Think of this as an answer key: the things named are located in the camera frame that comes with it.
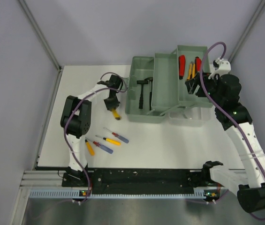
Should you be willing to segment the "orange utility knife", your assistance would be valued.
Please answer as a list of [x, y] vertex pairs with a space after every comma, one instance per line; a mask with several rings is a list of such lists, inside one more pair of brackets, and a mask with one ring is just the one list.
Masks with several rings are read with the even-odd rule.
[[187, 76], [186, 81], [192, 80], [195, 76], [195, 72], [196, 72], [195, 63], [192, 61], [189, 64], [188, 76]]

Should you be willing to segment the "black rubber mallet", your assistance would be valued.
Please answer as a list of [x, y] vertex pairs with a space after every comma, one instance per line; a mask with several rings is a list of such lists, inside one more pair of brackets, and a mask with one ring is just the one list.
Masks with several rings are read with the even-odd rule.
[[139, 98], [139, 109], [143, 109], [144, 104], [144, 85], [148, 84], [148, 80], [137, 80], [137, 84], [141, 85], [141, 93]]

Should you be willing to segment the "red black pliers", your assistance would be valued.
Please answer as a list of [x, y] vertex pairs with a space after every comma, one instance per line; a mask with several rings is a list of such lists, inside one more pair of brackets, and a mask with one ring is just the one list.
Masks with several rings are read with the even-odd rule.
[[185, 55], [180, 55], [178, 57], [178, 64], [179, 64], [179, 79], [182, 80], [184, 78], [185, 65], [186, 65]]

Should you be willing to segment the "yellow utility knife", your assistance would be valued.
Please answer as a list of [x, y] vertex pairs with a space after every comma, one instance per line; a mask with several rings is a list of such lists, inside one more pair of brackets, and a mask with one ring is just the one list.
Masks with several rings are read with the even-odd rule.
[[112, 109], [111, 112], [116, 120], [121, 120], [121, 116], [118, 114], [115, 108]]

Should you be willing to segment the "green plastic toolbox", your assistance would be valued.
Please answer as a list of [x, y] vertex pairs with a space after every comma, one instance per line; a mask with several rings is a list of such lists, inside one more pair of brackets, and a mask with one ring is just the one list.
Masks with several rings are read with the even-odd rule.
[[[171, 53], [153, 56], [135, 56], [129, 73], [129, 89], [125, 114], [130, 122], [161, 123], [165, 117], [173, 125], [200, 127], [211, 118], [212, 104], [205, 97], [189, 94], [185, 85], [189, 64], [195, 57], [202, 58], [206, 46], [178, 45]], [[185, 55], [184, 78], [179, 79], [178, 57]], [[149, 110], [150, 85], [144, 85], [143, 109], [139, 109], [141, 85], [137, 80], [153, 77], [151, 111]]]

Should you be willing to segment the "yellow black screwdriver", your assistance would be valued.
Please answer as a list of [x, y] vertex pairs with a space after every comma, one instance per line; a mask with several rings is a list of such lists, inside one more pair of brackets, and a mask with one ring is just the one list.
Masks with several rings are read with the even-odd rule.
[[108, 143], [111, 143], [113, 145], [116, 145], [116, 146], [120, 146], [121, 143], [116, 141], [116, 140], [113, 140], [113, 139], [110, 139], [110, 138], [107, 138], [107, 137], [103, 137], [103, 136], [99, 136], [99, 135], [95, 135], [97, 138], [100, 138]]

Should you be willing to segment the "yellow handle screwdriver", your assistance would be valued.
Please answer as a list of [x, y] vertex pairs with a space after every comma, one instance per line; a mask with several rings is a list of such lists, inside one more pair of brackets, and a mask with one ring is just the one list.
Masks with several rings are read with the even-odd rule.
[[86, 147], [87, 147], [87, 150], [88, 150], [89, 154], [91, 156], [94, 156], [95, 155], [95, 152], [94, 152], [94, 150], [93, 150], [90, 142], [87, 139], [85, 139], [85, 144], [86, 144]]

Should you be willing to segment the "steel claw hammer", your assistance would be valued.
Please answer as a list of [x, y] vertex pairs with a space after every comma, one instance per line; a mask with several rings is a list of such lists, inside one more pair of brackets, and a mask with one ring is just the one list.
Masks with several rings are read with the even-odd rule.
[[152, 100], [152, 90], [153, 90], [153, 77], [147, 77], [145, 80], [149, 82], [150, 93], [149, 93], [149, 110], [151, 111], [151, 100]]

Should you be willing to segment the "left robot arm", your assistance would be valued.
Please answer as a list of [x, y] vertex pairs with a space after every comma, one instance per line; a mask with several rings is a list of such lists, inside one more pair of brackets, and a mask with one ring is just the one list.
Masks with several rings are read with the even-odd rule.
[[117, 94], [127, 91], [127, 84], [121, 76], [112, 72], [104, 75], [107, 74], [111, 75], [108, 80], [99, 79], [89, 91], [79, 96], [68, 96], [62, 111], [60, 125], [69, 147], [69, 168], [75, 171], [72, 180], [79, 186], [85, 185], [89, 179], [88, 173], [83, 171], [87, 166], [85, 147], [80, 145], [91, 127], [92, 108], [97, 103], [104, 103], [108, 111], [116, 112], [120, 106]]

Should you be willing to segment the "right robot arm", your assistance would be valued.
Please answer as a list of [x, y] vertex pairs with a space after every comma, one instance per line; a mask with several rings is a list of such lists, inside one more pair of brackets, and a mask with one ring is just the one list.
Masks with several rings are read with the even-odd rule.
[[185, 85], [189, 94], [207, 97], [214, 104], [216, 118], [233, 142], [247, 175], [243, 178], [219, 161], [207, 161], [201, 172], [202, 182], [225, 186], [247, 213], [265, 209], [265, 153], [247, 108], [239, 102], [239, 78], [225, 74], [209, 79], [208, 73], [204, 73], [187, 80]]

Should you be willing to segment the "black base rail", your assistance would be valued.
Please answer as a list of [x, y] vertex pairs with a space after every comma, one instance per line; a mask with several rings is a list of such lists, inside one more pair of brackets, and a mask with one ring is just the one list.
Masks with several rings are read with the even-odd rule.
[[66, 169], [63, 187], [82, 188], [91, 184], [95, 195], [170, 195], [192, 194], [196, 187], [215, 187], [219, 184], [207, 180], [201, 170], [189, 169], [136, 169], [87, 168], [87, 174]]

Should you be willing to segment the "right aluminium frame post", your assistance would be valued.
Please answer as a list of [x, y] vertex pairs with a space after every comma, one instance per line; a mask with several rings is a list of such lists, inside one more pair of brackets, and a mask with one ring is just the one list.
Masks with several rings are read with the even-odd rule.
[[245, 26], [241, 29], [241, 33], [237, 34], [236, 40], [232, 44], [226, 43], [227, 52], [225, 54], [225, 58], [228, 59], [231, 65], [235, 62], [236, 57], [239, 55], [243, 46], [249, 39], [264, 11], [265, 0], [258, 0], [257, 5], [252, 10], [249, 19], [244, 24]]

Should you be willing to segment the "aluminium frame post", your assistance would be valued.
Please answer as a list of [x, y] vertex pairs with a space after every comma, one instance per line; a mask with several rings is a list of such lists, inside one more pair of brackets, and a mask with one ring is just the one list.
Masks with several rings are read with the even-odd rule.
[[55, 69], [57, 71], [61, 71], [62, 66], [60, 65], [57, 58], [55, 57], [47, 39], [45, 38], [40, 26], [38, 25], [33, 13], [32, 13], [32, 11], [30, 10], [27, 2], [25, 0], [17, 0], [16, 2], [19, 4], [25, 17], [27, 18], [32, 30], [34, 31], [39, 43], [41, 44], [41, 46], [42, 46], [43, 50], [45, 51], [46, 55], [48, 56], [49, 60], [51, 61], [51, 63], [53, 64], [53, 66], [55, 67]]
[[225, 54], [225, 58], [228, 59], [231, 65], [235, 62], [236, 57], [239, 55], [243, 46], [249, 39], [264, 11], [265, 0], [258, 0], [257, 5], [252, 10], [249, 19], [244, 24], [245, 26], [241, 29], [241, 33], [237, 34], [236, 40], [232, 44], [226, 43], [227, 52]]

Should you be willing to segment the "left aluminium frame post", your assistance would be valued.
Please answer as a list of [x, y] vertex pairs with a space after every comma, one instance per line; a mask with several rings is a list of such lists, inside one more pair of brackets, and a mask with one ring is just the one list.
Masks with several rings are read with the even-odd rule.
[[30, 10], [27, 2], [25, 0], [17, 0], [16, 2], [19, 4], [25, 17], [27, 18], [32, 30], [34, 31], [39, 43], [41, 44], [41, 46], [42, 46], [43, 50], [45, 51], [46, 55], [48, 56], [49, 60], [51, 61], [51, 63], [53, 64], [53, 66], [55, 67], [55, 69], [57, 71], [61, 71], [62, 66], [60, 65], [57, 58], [55, 57], [47, 39], [45, 38], [40, 26], [38, 25], [33, 13], [32, 13], [32, 11]]

